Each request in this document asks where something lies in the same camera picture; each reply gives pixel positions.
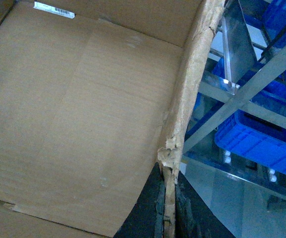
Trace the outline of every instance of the cardboard box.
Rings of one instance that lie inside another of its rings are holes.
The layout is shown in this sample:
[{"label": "cardboard box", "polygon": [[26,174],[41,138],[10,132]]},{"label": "cardboard box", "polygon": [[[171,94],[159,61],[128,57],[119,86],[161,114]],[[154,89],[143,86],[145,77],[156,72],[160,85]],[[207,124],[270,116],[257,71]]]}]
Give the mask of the cardboard box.
[{"label": "cardboard box", "polygon": [[104,238],[104,236],[80,231],[49,222],[9,208],[11,204],[0,201],[0,238]]},{"label": "cardboard box", "polygon": [[224,1],[43,3],[76,17],[20,1],[0,26],[0,200],[112,237],[157,159],[177,174]]}]

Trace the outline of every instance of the metal shelf frame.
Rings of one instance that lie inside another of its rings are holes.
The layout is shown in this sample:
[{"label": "metal shelf frame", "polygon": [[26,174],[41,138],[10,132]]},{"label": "metal shelf frame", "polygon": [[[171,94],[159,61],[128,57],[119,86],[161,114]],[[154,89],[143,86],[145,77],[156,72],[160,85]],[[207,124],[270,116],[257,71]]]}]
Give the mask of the metal shelf frame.
[{"label": "metal shelf frame", "polygon": [[[226,78],[220,78],[205,71],[199,87],[199,93],[224,103],[206,122],[204,122],[186,141],[183,154],[186,154],[198,142],[215,130],[223,121],[237,110],[245,111],[265,121],[286,129],[286,106],[280,105],[278,109],[268,108],[267,105],[258,105],[251,99],[263,90],[286,70],[286,46],[278,51],[257,73],[242,87],[237,82],[244,74],[252,69],[257,62],[253,43],[244,20],[242,9],[238,0],[229,0],[222,17],[222,27],[218,30],[223,33],[224,52],[211,49],[211,53],[223,56],[225,59]],[[276,100],[269,99],[271,104]],[[271,183],[233,168],[230,165],[219,165],[213,160],[200,158],[199,162],[215,169],[235,176],[239,179],[263,187],[271,193],[286,201],[286,188],[277,183]]]}]

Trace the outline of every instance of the black material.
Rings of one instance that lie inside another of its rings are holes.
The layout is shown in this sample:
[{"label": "black material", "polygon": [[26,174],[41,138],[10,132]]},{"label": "black material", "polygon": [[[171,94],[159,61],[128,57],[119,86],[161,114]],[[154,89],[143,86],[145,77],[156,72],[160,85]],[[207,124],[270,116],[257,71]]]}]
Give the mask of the black material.
[{"label": "black material", "polygon": [[114,238],[161,238],[165,202],[165,184],[156,163],[131,213]]},{"label": "black material", "polygon": [[176,186],[177,238],[235,238],[179,172]]}]

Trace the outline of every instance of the barcode sticker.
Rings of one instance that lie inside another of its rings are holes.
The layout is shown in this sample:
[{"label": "barcode sticker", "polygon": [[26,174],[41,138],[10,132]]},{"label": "barcode sticker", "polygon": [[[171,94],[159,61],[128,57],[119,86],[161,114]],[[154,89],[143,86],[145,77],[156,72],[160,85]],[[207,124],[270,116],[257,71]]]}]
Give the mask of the barcode sticker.
[{"label": "barcode sticker", "polygon": [[42,10],[42,11],[47,11],[47,12],[50,12],[50,13],[53,13],[56,15],[68,17],[71,19],[73,19],[75,17],[75,14],[71,11],[66,11],[66,10],[63,10],[63,9],[60,9],[60,8],[57,8],[54,6],[49,6],[49,5],[46,5],[46,4],[37,2],[37,1],[35,2],[34,8]]}]

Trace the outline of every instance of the torn cardboard edge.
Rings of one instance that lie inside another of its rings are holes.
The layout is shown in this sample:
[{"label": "torn cardboard edge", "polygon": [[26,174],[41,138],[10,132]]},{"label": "torn cardboard edge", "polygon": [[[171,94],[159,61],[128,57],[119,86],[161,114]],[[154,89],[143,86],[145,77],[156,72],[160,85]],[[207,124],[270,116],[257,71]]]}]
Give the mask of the torn cardboard edge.
[{"label": "torn cardboard edge", "polygon": [[164,236],[175,234],[175,184],[179,173],[184,135],[196,101],[199,84],[209,54],[215,30],[224,11],[225,0],[203,0],[197,10],[173,98],[158,149],[158,161],[165,178]]}]

